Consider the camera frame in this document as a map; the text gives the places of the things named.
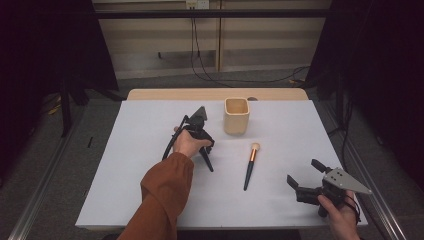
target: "hand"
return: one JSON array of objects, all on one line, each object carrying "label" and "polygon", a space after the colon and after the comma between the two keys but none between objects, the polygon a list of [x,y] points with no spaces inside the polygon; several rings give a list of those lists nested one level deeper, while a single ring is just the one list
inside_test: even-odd
[{"label": "hand", "polygon": [[207,147],[211,144],[212,142],[207,139],[199,140],[193,138],[190,133],[184,129],[175,141],[173,151],[182,153],[188,158],[192,158],[197,152],[199,152],[201,147]]},{"label": "hand", "polygon": [[[353,192],[346,191],[346,195],[353,199]],[[346,197],[346,202],[355,206],[354,201]],[[355,212],[344,204],[336,208],[330,199],[324,195],[318,196],[318,201],[327,210],[330,219],[330,228],[336,240],[359,240],[356,231]]]}]

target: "white wall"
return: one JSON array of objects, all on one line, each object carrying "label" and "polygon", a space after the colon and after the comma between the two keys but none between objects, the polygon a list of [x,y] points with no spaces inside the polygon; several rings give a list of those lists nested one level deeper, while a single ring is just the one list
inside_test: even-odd
[{"label": "white wall", "polygon": [[[184,1],[162,0],[94,0],[97,10],[172,10],[185,9]],[[211,9],[327,9],[331,0],[211,0]],[[190,19],[125,19],[100,20],[118,78],[143,77],[152,71],[149,61],[161,64],[157,53],[173,53],[164,71],[172,69],[170,61],[178,61],[175,53],[190,54],[192,24]],[[247,69],[293,68],[309,65],[320,37],[324,19],[196,19],[199,47],[212,57],[208,70],[236,71]],[[176,64],[175,70],[191,72],[187,64]]]}]

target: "white tabletop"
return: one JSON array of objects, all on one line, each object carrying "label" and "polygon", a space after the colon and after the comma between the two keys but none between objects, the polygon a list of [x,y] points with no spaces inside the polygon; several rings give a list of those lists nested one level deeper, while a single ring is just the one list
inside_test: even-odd
[{"label": "white tabletop", "polygon": [[[296,202],[286,183],[290,174],[302,187],[321,186],[313,158],[341,167],[312,101],[250,102],[243,136],[223,131],[224,101],[143,100],[122,103],[76,226],[124,227],[141,203],[140,180],[161,160],[184,115],[205,106],[204,129],[216,141],[210,172],[195,156],[192,189],[178,218],[180,229],[272,229],[326,225],[318,207]],[[251,144],[258,142],[255,166],[243,191]],[[361,216],[360,225],[367,221]]]}]

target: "beige cup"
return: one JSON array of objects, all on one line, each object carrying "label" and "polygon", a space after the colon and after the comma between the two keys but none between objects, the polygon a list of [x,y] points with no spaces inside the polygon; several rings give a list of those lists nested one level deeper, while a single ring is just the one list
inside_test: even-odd
[{"label": "beige cup", "polygon": [[224,131],[231,135],[242,135],[249,123],[249,102],[246,98],[231,97],[225,99]]}]

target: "wooden cup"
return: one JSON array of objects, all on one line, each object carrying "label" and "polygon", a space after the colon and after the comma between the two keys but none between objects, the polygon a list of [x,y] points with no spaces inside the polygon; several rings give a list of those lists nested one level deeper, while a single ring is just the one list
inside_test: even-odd
[{"label": "wooden cup", "polygon": [[242,135],[249,123],[249,102],[246,98],[230,97],[225,99],[224,131],[231,135]]}]

